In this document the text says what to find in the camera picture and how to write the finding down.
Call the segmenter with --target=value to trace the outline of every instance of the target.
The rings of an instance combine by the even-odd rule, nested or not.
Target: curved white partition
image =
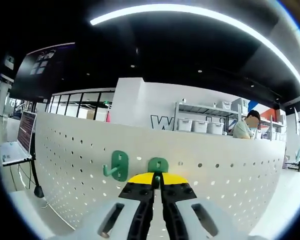
[[[125,182],[103,175],[115,150],[129,157],[128,178],[165,158],[169,172],[188,179],[198,198],[208,198],[249,233],[263,215],[279,179],[285,142],[153,130],[40,112],[36,124],[37,174],[53,209],[71,226],[92,206],[117,197]],[[149,239],[168,237],[160,194]]]

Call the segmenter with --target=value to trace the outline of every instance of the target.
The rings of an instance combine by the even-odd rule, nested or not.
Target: black ceiling
[[[124,6],[118,2],[13,3],[10,15],[5,14],[12,19],[4,31],[10,40],[7,50],[19,66],[26,53],[75,42],[76,50],[66,61],[64,80],[56,92],[115,87],[120,77],[143,77],[147,82],[213,89],[269,107],[300,96],[294,76],[270,50],[262,53],[255,72],[242,71],[261,43],[227,23],[189,13],[150,12],[89,24],[93,17],[136,5],[133,0]],[[230,2],[248,11],[256,26],[264,26],[265,37],[279,20],[260,4]],[[271,65],[264,64],[269,60]],[[281,71],[273,71],[274,66]]]

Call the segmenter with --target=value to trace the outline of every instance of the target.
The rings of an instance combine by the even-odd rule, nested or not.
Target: laptop
[[[18,129],[17,140],[0,145],[0,157],[3,166],[17,164],[32,159],[30,155],[31,139],[37,114],[24,111]]]

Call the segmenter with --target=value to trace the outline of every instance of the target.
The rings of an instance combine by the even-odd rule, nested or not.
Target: ceiling light
[[[107,20],[115,19],[126,15],[145,13],[145,12],[164,12],[164,11],[191,13],[191,14],[206,16],[230,24],[238,29],[241,29],[242,31],[258,39],[260,42],[266,45],[271,51],[273,51],[290,69],[290,71],[293,73],[293,75],[295,76],[295,78],[300,84],[300,74],[298,73],[297,69],[271,41],[269,41],[267,38],[265,38],[263,35],[261,35],[259,32],[249,27],[248,25],[216,11],[208,10],[197,6],[187,6],[181,4],[148,4],[148,5],[133,6],[133,7],[128,7],[117,11],[113,11],[92,19],[90,23],[91,25],[96,25],[105,22]]]

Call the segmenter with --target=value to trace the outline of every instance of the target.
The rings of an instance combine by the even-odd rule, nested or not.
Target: green hook
[[[116,171],[118,171],[120,169],[119,166],[116,166],[114,168],[112,168],[110,171],[108,171],[108,166],[106,164],[103,165],[103,175],[108,177],[110,175],[112,175],[113,173],[115,173]]]

